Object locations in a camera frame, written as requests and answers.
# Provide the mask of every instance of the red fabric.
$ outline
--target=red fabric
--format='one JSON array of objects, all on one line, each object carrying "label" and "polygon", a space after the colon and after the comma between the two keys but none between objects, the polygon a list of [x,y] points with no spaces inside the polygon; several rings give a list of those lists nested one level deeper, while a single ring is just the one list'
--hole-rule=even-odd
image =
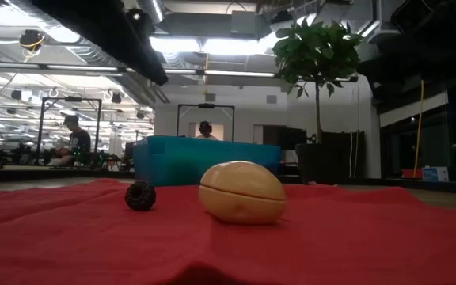
[{"label": "red fabric", "polygon": [[279,224],[234,226],[197,187],[136,212],[127,186],[0,192],[0,284],[456,284],[456,211],[402,188],[287,185]]}]

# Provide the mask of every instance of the blue bin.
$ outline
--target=blue bin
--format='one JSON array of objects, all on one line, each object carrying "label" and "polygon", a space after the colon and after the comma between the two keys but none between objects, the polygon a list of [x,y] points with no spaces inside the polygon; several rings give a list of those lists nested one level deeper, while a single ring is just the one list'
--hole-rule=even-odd
[{"label": "blue bin", "polygon": [[196,185],[209,168],[223,162],[253,162],[276,174],[281,149],[278,146],[155,135],[137,142],[133,155],[137,181],[153,186]]}]

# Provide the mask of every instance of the potted plant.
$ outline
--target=potted plant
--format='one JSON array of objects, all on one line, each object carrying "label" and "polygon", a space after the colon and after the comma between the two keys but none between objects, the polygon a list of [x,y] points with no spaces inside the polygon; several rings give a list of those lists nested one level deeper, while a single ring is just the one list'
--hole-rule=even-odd
[{"label": "potted plant", "polygon": [[288,94],[298,88],[297,97],[309,96],[306,85],[312,83],[316,98],[316,144],[297,145],[297,156],[302,180],[335,180],[338,152],[322,144],[323,135],[320,121],[320,88],[326,86],[329,96],[336,87],[341,88],[339,78],[354,74],[359,64],[355,47],[362,37],[352,34],[349,25],[344,27],[332,22],[325,26],[322,22],[308,25],[293,24],[282,28],[275,34],[282,40],[273,48],[278,75],[288,84]]}]

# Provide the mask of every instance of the man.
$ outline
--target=man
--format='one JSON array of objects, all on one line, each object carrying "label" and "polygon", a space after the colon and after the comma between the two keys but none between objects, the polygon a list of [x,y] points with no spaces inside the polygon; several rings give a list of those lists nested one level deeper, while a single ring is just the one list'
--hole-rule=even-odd
[{"label": "man", "polygon": [[203,121],[199,124],[199,132],[202,135],[197,136],[197,139],[211,139],[211,140],[218,140],[216,137],[211,135],[212,133],[212,125],[207,121]]},{"label": "man", "polygon": [[64,124],[71,131],[68,154],[61,158],[61,165],[70,165],[74,162],[74,152],[86,154],[91,151],[91,136],[78,125],[77,116],[67,116],[64,118]]}]

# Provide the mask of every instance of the tree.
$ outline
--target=tree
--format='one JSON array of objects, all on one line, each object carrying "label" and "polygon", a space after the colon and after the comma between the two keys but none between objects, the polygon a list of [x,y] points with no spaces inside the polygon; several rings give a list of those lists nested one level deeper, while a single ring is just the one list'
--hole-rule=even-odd
[{"label": "tree", "polygon": [[320,122],[320,88],[326,85],[329,96],[335,87],[342,87],[340,78],[356,72],[360,59],[355,47],[362,37],[352,34],[351,27],[332,22],[327,27],[323,22],[309,26],[304,20],[301,25],[282,28],[275,33],[282,40],[272,49],[278,75],[288,84],[288,94],[298,88],[297,97],[307,96],[306,85],[314,82],[316,91],[317,143],[322,142]]}]

